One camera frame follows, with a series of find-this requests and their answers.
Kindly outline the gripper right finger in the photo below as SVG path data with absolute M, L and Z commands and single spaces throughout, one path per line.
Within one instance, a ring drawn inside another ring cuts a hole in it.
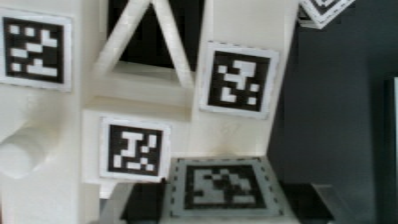
M 301 224 L 356 224 L 351 209 L 331 185 L 285 183 L 283 191 Z

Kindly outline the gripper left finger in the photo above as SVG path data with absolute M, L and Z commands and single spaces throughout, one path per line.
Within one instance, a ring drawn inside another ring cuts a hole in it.
M 98 224 L 160 224 L 166 182 L 120 183 L 105 201 Z

